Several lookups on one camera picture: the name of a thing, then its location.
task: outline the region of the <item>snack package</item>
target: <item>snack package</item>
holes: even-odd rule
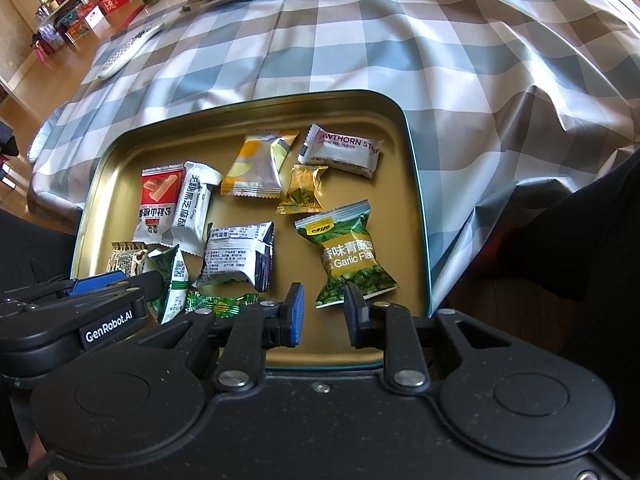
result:
[[[171,228],[162,233],[160,243],[202,257],[204,224],[213,186],[219,186],[222,175],[206,164],[184,163],[184,181],[178,196]]]
[[[280,198],[280,168],[297,130],[267,130],[247,136],[220,186],[222,195]]]
[[[217,317],[233,317],[240,314],[240,309],[244,306],[260,301],[258,294],[245,294],[239,298],[217,298],[215,296],[205,296],[197,290],[187,292],[187,307],[185,312],[193,312],[197,308],[210,308]]]
[[[273,222],[213,228],[209,224],[202,270],[193,286],[249,282],[268,290],[273,267]]]
[[[291,169],[289,190],[282,202],[278,204],[276,213],[286,215],[322,211],[318,193],[320,191],[320,177],[327,169],[327,166],[294,164]]]
[[[142,171],[142,200],[134,242],[159,244],[171,227],[184,168],[181,164]]]
[[[371,178],[378,165],[382,140],[331,134],[313,124],[298,155],[300,164],[326,164]]]
[[[322,247],[326,285],[316,298],[316,308],[344,301],[344,285],[355,283],[365,300],[394,290],[398,284],[376,261],[367,220],[368,200],[309,216],[295,223],[307,240]]]
[[[142,272],[148,249],[141,242],[112,242],[106,272],[121,270],[127,276]]]
[[[151,251],[146,257],[143,272],[148,270],[159,271],[164,279],[164,290],[159,298],[151,301],[151,307],[158,316],[158,323],[166,323],[184,310],[187,299],[189,275],[180,247]]]

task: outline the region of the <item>tablecloth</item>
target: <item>tablecloth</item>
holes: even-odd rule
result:
[[[34,167],[35,201],[77,218],[98,159],[127,130],[298,92],[398,102],[416,152],[437,305],[512,196],[548,205],[635,148],[636,8],[617,0],[243,0],[162,8],[103,44]],[[106,84],[143,23],[165,31]]]

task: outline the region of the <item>green candy wrapper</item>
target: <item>green candy wrapper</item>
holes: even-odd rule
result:
[[[143,272],[157,270],[164,279],[164,291],[159,298],[151,301],[151,307],[158,315],[158,323],[171,321],[184,310],[189,287],[189,275],[184,265],[180,247],[167,251],[158,249],[148,254]]]
[[[239,298],[217,298],[204,296],[197,290],[187,292],[185,312],[193,312],[197,308],[210,308],[218,317],[233,317],[240,314],[240,309],[260,300],[258,294],[245,294]]]
[[[367,221],[368,200],[298,220],[296,230],[322,247],[326,285],[316,298],[316,308],[344,301],[344,285],[355,283],[365,300],[398,288],[396,281],[376,261]]]

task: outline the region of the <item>white remote control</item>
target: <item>white remote control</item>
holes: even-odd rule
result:
[[[133,57],[138,53],[138,51],[142,48],[142,46],[149,40],[152,36],[160,32],[162,27],[164,26],[163,22],[153,23],[145,28],[143,28],[139,33],[137,33],[133,38],[131,38],[127,43],[121,46],[111,57],[104,63],[100,72],[96,76],[98,80],[104,81],[105,79],[110,78],[114,75],[118,70],[124,67]]]

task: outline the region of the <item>silver bolt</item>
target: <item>silver bolt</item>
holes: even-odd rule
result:
[[[242,370],[226,370],[218,376],[218,382],[229,388],[240,388],[249,382],[249,375]]]
[[[311,385],[313,390],[319,394],[328,394],[331,391],[331,386],[324,383],[315,382]]]
[[[427,377],[418,370],[400,370],[394,374],[394,381],[407,388],[422,386],[426,380]]]

